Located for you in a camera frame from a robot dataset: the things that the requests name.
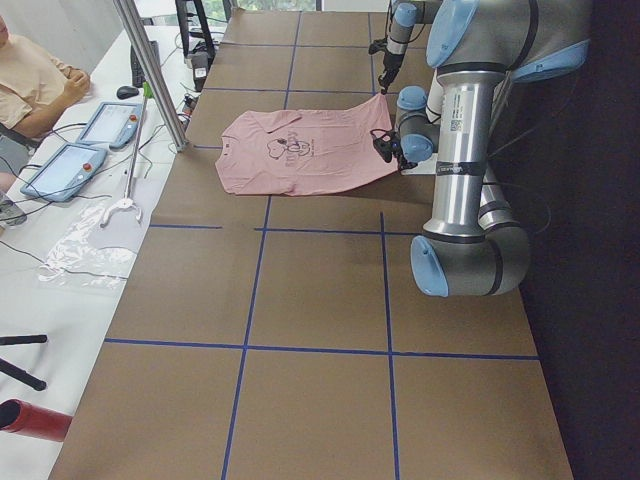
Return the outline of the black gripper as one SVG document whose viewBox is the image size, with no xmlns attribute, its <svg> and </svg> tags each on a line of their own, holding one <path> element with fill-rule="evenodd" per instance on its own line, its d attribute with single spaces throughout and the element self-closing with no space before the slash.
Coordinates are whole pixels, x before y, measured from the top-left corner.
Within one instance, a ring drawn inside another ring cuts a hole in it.
<svg viewBox="0 0 640 480">
<path fill-rule="evenodd" d="M 378 77 L 380 93 L 386 95 L 388 87 L 394 82 L 403 64 L 405 45 L 398 42 L 372 42 L 368 53 L 374 55 L 383 52 L 383 72 Z"/>
<path fill-rule="evenodd" d="M 394 130 L 372 129 L 370 131 L 373 147 L 386 163 L 397 161 L 398 170 L 404 171 L 417 167 L 404 156 L 399 135 Z"/>
</svg>

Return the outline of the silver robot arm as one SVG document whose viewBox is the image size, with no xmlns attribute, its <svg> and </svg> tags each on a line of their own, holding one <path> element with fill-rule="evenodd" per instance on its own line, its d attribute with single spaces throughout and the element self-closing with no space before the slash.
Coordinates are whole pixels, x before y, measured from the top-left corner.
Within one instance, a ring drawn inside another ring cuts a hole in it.
<svg viewBox="0 0 640 480">
<path fill-rule="evenodd" d="M 416 40 L 413 30 L 416 25 L 431 25 L 442 5 L 442 1 L 390 1 L 386 15 L 385 35 L 373 40 L 368 53 L 384 53 L 383 71 L 378 76 L 380 92 L 386 94 L 395 81 L 409 44 Z"/>
<path fill-rule="evenodd" d="M 493 121 L 512 84 L 580 68 L 589 47 L 588 1 L 393 1 L 378 82 L 395 80 L 414 27 L 430 29 L 429 89 L 403 88 L 394 128 L 374 142 L 402 170 L 435 164 L 430 219 L 411 244 L 418 288 L 431 296 L 500 295 L 530 261 L 529 238 L 488 164 Z"/>
</svg>

